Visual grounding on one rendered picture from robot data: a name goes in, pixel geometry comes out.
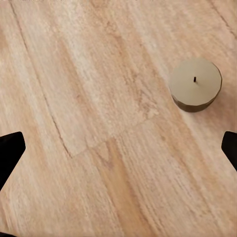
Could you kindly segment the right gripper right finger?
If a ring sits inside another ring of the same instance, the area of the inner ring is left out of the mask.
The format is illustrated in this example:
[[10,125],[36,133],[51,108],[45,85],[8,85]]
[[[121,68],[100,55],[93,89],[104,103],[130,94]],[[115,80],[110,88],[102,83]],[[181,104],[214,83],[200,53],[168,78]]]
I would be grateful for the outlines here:
[[237,133],[226,131],[221,149],[237,171]]

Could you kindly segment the pillar candle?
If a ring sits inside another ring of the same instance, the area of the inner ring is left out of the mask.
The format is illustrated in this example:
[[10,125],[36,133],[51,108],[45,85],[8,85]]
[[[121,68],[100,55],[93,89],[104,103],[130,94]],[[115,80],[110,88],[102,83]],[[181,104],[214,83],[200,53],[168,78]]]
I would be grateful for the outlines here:
[[203,111],[222,88],[219,68],[205,59],[190,59],[176,67],[169,79],[173,101],[186,112]]

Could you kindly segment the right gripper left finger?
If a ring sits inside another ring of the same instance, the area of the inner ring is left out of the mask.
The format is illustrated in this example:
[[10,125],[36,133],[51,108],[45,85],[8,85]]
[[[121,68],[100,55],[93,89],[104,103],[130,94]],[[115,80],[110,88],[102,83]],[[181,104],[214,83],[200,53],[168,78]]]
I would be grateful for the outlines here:
[[0,190],[25,149],[26,145],[21,131],[0,137]]

